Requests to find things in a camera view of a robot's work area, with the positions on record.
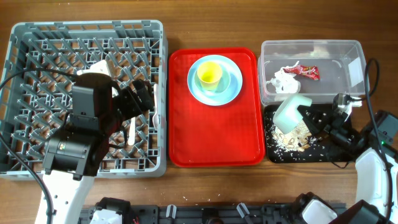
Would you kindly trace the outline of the clear plastic bin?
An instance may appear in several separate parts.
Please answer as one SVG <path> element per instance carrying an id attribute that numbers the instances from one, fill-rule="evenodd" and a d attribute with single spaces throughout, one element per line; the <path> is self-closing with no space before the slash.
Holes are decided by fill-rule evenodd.
<path id="1" fill-rule="evenodd" d="M 267 40 L 261 45 L 258 59 L 258 80 L 261 102 L 264 106 L 276 105 L 288 96 L 275 87 L 275 79 L 282 67 L 294 65 L 316 66 L 319 80 L 302 75 L 298 93 L 312 99 L 312 103 L 327 104 L 339 93 L 351 96 L 364 94 L 363 49 L 357 40 Z"/>

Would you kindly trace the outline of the small teal saucer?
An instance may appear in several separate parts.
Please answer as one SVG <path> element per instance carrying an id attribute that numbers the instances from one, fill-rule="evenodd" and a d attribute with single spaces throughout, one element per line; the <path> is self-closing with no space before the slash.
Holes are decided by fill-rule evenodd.
<path id="1" fill-rule="evenodd" d="M 215 94 L 221 94 L 222 92 L 226 91 L 228 87 L 230 86 L 231 83 L 231 76 L 228 73 L 227 70 L 222 69 L 223 74 L 221 76 L 220 81 L 218 82 L 218 85 L 215 89 L 213 90 L 206 90 L 202 87 L 200 83 L 200 79 L 197 75 L 197 72 L 194 74 L 194 87 L 196 87 L 198 90 L 201 92 L 207 94 L 207 95 L 215 95 Z"/>

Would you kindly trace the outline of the white napkin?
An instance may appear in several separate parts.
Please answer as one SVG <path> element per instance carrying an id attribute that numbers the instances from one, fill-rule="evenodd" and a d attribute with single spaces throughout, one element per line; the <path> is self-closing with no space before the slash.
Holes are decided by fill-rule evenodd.
<path id="1" fill-rule="evenodd" d="M 285 71 L 288 68 L 294 68 L 298 64 L 299 61 L 297 61 L 293 66 L 281 67 L 279 71 L 274 73 L 274 78 L 271 78 L 270 81 L 266 81 L 266 85 L 271 84 L 275 88 L 276 93 L 298 93 L 300 91 L 301 84 L 295 79 L 296 74 Z"/>

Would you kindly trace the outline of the yellow plastic cup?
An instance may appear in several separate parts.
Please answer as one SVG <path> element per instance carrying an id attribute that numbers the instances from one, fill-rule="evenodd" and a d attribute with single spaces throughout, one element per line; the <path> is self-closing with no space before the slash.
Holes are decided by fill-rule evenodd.
<path id="1" fill-rule="evenodd" d="M 197 69 L 197 76 L 204 90 L 215 90 L 222 75 L 221 65 L 216 62 L 203 62 Z"/>

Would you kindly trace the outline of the mint green bowl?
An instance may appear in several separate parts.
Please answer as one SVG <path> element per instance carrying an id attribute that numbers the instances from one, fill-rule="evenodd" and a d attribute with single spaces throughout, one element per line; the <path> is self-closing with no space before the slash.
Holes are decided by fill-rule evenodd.
<path id="1" fill-rule="evenodd" d="M 298 107 L 311 105 L 312 99 L 310 98 L 299 94 L 290 95 L 278 107 L 272 121 L 283 134 L 288 134 L 303 120 Z"/>

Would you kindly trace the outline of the red candy wrapper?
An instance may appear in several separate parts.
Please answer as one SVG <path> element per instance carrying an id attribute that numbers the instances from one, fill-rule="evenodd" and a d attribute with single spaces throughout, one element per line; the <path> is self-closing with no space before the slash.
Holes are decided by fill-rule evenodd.
<path id="1" fill-rule="evenodd" d="M 301 75 L 307 77 L 311 80 L 319 80 L 320 72 L 317 66 L 304 66 L 304 65 L 295 65 L 291 68 L 284 68 L 284 72 L 293 73 L 296 75 Z"/>

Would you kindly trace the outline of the grey dishwasher rack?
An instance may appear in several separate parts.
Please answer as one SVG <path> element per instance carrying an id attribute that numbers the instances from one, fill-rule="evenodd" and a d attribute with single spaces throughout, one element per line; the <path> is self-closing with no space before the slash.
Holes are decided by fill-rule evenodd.
<path id="1" fill-rule="evenodd" d="M 29 180 L 43 174 L 44 144 L 72 108 L 70 75 L 106 60 L 120 87 L 134 80 L 159 85 L 158 130 L 154 109 L 136 117 L 136 140 L 127 143 L 130 120 L 111 135 L 100 164 L 102 178 L 160 177 L 166 162 L 166 86 L 169 43 L 157 20 L 26 22 L 7 41 L 1 81 L 1 177 Z"/>

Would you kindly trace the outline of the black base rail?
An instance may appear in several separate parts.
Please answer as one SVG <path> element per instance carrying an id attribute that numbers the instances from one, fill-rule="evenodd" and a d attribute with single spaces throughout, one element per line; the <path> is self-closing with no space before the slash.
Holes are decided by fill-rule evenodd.
<path id="1" fill-rule="evenodd" d="M 292 223 L 289 220 L 291 204 L 289 203 L 266 203 L 262 206 L 248 205 L 249 217 L 255 224 L 261 223 Z M 205 217 L 204 211 L 209 210 L 206 206 L 178 207 L 175 218 L 166 217 L 167 209 L 156 205 L 133 205 L 132 210 L 138 216 L 140 223 L 152 224 L 190 224 L 202 223 Z M 215 206 L 212 208 L 218 212 L 218 217 L 224 223 L 245 223 L 235 205 Z"/>

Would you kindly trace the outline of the rice and nut leftovers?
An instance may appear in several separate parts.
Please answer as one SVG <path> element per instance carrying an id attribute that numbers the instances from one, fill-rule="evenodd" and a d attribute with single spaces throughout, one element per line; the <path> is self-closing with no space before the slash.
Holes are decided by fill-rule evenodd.
<path id="1" fill-rule="evenodd" d="M 317 138 L 312 135 L 303 120 L 289 133 L 283 134 L 276 126 L 271 126 L 271 136 L 267 137 L 270 146 L 274 152 L 304 152 Z"/>

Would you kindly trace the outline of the light blue plate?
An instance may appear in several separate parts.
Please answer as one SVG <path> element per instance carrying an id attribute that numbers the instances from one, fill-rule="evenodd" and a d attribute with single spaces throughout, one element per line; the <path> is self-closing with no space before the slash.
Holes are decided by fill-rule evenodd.
<path id="1" fill-rule="evenodd" d="M 228 71 L 231 76 L 231 83 L 228 89 L 221 94 L 207 95 L 194 87 L 194 74 L 199 65 L 203 62 L 216 62 L 222 69 Z M 190 93 L 199 102 L 210 106 L 221 106 L 233 101 L 241 91 L 243 85 L 243 76 L 239 67 L 229 58 L 221 55 L 207 55 L 198 59 L 189 69 L 187 84 Z"/>

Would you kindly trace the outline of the red plastic tray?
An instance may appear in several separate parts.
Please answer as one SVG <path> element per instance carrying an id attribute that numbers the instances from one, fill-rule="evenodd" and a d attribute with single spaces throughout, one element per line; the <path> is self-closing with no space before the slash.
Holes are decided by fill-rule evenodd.
<path id="1" fill-rule="evenodd" d="M 231 102 L 210 106 L 188 89 L 188 72 L 207 55 L 232 60 L 243 77 L 242 89 Z M 266 153 L 257 59 L 245 47 L 180 49 L 169 58 L 168 145 L 180 167 L 253 166 Z"/>

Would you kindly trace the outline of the black plastic tray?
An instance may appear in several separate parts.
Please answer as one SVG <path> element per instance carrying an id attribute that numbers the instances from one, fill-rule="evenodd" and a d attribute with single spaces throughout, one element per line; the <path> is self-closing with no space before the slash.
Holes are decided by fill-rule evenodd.
<path id="1" fill-rule="evenodd" d="M 304 152 L 274 152 L 270 146 L 267 146 L 269 141 L 267 137 L 271 136 L 271 126 L 274 124 L 272 118 L 279 106 L 270 105 L 265 107 L 263 111 L 265 138 L 266 138 L 266 151 L 267 157 L 274 163 L 304 163 L 304 162 L 348 162 L 352 158 L 349 154 L 343 152 L 329 140 L 322 140 L 317 138 Z"/>

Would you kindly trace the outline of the white plastic fork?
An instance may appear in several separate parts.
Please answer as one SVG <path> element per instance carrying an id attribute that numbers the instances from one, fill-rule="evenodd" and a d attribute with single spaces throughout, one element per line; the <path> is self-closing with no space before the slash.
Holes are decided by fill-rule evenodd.
<path id="1" fill-rule="evenodd" d="M 154 92 L 154 115 L 152 117 L 152 123 L 154 125 L 154 129 L 158 130 L 158 125 L 160 123 L 159 121 L 159 112 L 158 112 L 158 92 L 159 92 L 159 85 L 155 84 L 153 86 L 153 92 Z"/>

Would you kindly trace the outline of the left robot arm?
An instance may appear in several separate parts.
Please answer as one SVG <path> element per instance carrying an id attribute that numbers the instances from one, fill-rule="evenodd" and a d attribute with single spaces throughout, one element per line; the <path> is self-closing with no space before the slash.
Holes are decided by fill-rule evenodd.
<path id="1" fill-rule="evenodd" d="M 72 86 L 69 122 L 45 142 L 42 180 L 47 188 L 36 223 L 76 223 L 100 164 L 112 147 L 109 138 L 123 122 L 155 106 L 148 81 L 121 88 L 103 73 L 78 75 Z"/>

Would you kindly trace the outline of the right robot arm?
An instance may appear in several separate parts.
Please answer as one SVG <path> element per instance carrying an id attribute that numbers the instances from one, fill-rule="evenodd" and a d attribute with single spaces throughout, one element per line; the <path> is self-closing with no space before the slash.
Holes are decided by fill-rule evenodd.
<path id="1" fill-rule="evenodd" d="M 339 93 L 329 108 L 298 105 L 297 111 L 310 132 L 328 141 L 350 157 L 357 171 L 358 213 L 382 223 L 397 223 L 397 150 L 392 140 L 397 134 L 397 117 L 387 111 L 371 114 L 370 122 L 357 131 L 347 120 L 363 100 Z"/>

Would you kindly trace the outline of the white plastic spoon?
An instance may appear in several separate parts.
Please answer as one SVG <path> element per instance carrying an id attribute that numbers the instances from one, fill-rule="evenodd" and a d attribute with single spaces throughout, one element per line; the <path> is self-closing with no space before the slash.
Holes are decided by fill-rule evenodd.
<path id="1" fill-rule="evenodd" d="M 133 117 L 131 118 L 129 125 L 129 133 L 127 139 L 128 145 L 133 146 L 135 144 L 135 140 L 136 140 L 136 118 Z"/>

